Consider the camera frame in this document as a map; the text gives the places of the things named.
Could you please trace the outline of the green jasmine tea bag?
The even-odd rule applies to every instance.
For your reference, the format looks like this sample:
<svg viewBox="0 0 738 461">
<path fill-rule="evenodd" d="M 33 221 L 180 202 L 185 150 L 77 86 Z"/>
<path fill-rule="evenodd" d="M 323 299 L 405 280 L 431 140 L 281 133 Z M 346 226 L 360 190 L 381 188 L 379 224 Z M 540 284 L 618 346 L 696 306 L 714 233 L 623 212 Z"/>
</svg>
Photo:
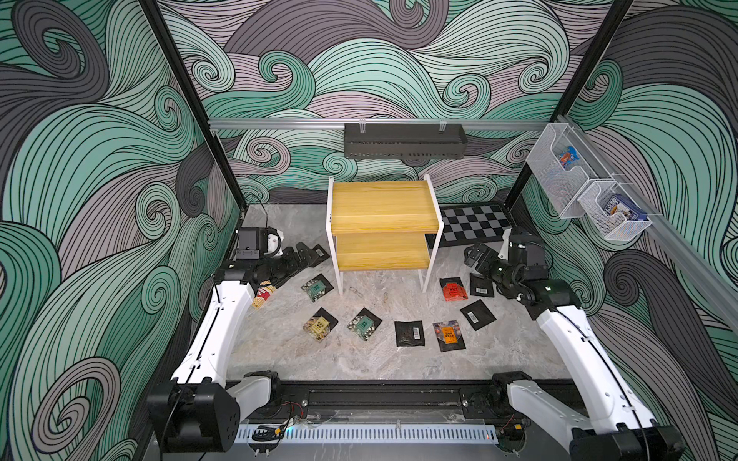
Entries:
<svg viewBox="0 0 738 461">
<path fill-rule="evenodd" d="M 368 341 L 382 324 L 382 319 L 367 308 L 361 309 L 350 321 L 348 330 L 357 334 L 363 341 Z"/>
<path fill-rule="evenodd" d="M 319 274 L 303 284 L 301 289 L 306 293 L 309 299 L 315 303 L 326 294 L 333 291 L 334 286 L 323 274 Z"/>
</svg>

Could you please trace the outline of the red tea bag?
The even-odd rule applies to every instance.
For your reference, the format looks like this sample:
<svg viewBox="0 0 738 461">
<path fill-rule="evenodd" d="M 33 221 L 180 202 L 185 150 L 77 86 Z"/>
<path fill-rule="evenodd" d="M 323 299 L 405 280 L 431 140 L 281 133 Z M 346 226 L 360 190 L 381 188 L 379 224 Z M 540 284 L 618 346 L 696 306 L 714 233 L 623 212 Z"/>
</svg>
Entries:
<svg viewBox="0 0 738 461">
<path fill-rule="evenodd" d="M 468 294 L 461 278 L 442 278 L 439 280 L 446 302 L 461 302 L 468 299 Z"/>
</svg>

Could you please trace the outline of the yellow oolong tea bag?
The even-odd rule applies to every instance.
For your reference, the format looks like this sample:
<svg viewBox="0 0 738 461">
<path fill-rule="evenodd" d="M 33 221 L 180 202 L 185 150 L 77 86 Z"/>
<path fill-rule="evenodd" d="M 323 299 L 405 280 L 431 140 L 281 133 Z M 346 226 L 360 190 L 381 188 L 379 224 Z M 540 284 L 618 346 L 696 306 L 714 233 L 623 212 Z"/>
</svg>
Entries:
<svg viewBox="0 0 738 461">
<path fill-rule="evenodd" d="M 317 342 L 321 342 L 337 325 L 336 317 L 321 307 L 305 322 L 303 331 L 307 332 Z"/>
</svg>

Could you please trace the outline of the black orange tea bag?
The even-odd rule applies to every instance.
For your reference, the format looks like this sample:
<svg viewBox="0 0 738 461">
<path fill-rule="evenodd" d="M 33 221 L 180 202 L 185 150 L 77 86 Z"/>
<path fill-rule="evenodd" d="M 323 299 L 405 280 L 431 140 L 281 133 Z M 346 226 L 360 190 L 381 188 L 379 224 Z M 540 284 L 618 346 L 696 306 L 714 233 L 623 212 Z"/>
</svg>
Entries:
<svg viewBox="0 0 738 461">
<path fill-rule="evenodd" d="M 434 334 L 442 353 L 466 349 L 458 320 L 434 323 Z"/>
</svg>

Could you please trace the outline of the green jasmine tea bag top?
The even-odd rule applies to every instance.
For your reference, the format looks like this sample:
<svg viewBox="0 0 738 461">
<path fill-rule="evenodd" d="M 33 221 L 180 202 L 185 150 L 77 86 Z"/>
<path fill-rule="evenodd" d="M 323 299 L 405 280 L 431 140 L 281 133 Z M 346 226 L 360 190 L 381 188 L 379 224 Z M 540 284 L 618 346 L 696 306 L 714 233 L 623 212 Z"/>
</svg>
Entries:
<svg viewBox="0 0 738 461">
<path fill-rule="evenodd" d="M 357 334 L 363 341 L 368 341 L 382 324 L 382 319 L 367 308 L 361 309 L 350 321 L 348 330 Z"/>
</svg>

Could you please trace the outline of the black tea bag barcode top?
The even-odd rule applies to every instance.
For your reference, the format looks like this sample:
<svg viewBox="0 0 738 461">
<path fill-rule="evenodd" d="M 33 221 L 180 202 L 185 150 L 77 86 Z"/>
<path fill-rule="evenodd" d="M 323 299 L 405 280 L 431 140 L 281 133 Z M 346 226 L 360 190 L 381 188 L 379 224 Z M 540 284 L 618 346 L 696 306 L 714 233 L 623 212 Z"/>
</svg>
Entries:
<svg viewBox="0 0 738 461">
<path fill-rule="evenodd" d="M 422 321 L 394 322 L 397 347 L 423 347 L 426 344 Z"/>
</svg>

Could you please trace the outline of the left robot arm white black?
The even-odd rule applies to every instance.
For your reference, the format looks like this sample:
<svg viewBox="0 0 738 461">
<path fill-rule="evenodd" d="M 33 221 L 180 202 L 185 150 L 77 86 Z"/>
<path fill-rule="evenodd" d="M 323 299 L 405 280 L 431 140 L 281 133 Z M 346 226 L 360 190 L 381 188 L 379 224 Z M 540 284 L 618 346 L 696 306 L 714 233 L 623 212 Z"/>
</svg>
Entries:
<svg viewBox="0 0 738 461">
<path fill-rule="evenodd" d="M 282 412 L 280 379 L 272 371 L 227 380 L 229 361 L 249 311 L 267 301 L 320 255 L 303 243 L 276 257 L 238 251 L 213 274 L 211 301 L 182 363 L 146 400 L 160 453 L 224 453 L 242 421 L 260 409 Z"/>
</svg>

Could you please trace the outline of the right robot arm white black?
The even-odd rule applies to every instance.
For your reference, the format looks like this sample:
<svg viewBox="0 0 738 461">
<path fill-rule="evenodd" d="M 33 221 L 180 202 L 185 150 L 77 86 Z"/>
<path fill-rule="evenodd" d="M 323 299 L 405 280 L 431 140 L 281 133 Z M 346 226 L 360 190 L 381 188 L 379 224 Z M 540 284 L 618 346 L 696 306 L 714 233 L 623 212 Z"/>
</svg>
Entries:
<svg viewBox="0 0 738 461">
<path fill-rule="evenodd" d="M 497 374 L 491 399 L 503 415 L 520 413 L 545 430 L 573 460 L 678 460 L 686 443 L 661 424 L 626 383 L 580 308 L 574 290 L 550 277 L 542 244 L 483 243 L 464 251 L 465 263 L 499 293 L 517 301 L 551 340 L 585 408 L 572 409 L 523 372 Z"/>
</svg>

